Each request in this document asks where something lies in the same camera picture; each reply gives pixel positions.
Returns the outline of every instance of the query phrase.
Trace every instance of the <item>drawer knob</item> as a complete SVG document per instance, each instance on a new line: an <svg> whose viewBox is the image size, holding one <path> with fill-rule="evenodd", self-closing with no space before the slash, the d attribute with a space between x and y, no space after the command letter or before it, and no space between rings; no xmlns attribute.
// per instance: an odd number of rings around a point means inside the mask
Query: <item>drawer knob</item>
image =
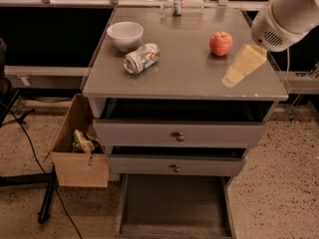
<svg viewBox="0 0 319 239"><path fill-rule="evenodd" d="M180 172L180 168L177 164L171 164L169 168L171 168L173 172Z"/></svg>
<svg viewBox="0 0 319 239"><path fill-rule="evenodd" d="M182 135L181 132L177 132L177 133L176 133L176 140L177 140L177 141L184 141L184 140L185 140L185 137Z"/></svg>

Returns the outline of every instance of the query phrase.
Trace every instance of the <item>bottle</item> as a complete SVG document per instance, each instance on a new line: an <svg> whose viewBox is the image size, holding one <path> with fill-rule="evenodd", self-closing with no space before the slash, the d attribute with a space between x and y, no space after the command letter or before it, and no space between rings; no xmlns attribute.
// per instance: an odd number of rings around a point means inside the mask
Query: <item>bottle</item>
<svg viewBox="0 0 319 239"><path fill-rule="evenodd" d="M165 15L180 16L182 14L201 14L203 1L200 0L168 0L160 5Z"/></svg>
<svg viewBox="0 0 319 239"><path fill-rule="evenodd" d="M124 67L133 75L137 75L145 68L155 63L160 56L160 48L156 44L147 43L137 50L125 55Z"/></svg>

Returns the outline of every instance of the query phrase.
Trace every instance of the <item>table top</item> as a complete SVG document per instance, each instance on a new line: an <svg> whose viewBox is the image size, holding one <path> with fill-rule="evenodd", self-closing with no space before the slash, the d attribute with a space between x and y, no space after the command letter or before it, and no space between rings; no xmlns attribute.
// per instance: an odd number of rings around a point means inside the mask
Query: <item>table top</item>
<svg viewBox="0 0 319 239"><path fill-rule="evenodd" d="M105 37L84 88L95 98L284 101L287 92L267 61L234 88L221 79L250 28L238 9L204 8L202 14L164 16L160 8L117 8L110 24L134 21L144 27L144 43L159 46L159 60L138 75L124 68L124 55ZM232 35L233 48L223 57L210 53L217 31Z"/></svg>

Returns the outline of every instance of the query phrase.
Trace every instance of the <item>drawer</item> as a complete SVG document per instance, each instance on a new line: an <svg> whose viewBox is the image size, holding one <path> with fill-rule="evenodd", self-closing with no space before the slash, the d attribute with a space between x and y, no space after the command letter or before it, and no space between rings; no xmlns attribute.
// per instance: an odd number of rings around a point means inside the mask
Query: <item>drawer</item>
<svg viewBox="0 0 319 239"><path fill-rule="evenodd" d="M245 165L244 149L115 147L108 154L115 173L235 176Z"/></svg>
<svg viewBox="0 0 319 239"><path fill-rule="evenodd" d="M95 119L94 128L105 146L251 148L262 137L265 123Z"/></svg>
<svg viewBox="0 0 319 239"><path fill-rule="evenodd" d="M125 174L118 238L236 238L222 177Z"/></svg>

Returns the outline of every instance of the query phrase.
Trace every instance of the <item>drawer handle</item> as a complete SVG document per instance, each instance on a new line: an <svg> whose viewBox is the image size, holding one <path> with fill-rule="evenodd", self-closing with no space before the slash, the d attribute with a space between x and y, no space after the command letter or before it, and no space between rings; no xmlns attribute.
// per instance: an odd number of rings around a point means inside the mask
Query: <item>drawer handle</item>
<svg viewBox="0 0 319 239"><path fill-rule="evenodd" d="M181 131L180 132L174 132L171 134L176 138L177 141L184 141L185 137L182 135Z"/></svg>
<svg viewBox="0 0 319 239"><path fill-rule="evenodd" d="M180 172L180 168L178 164L171 164L169 168L171 168L173 172Z"/></svg>

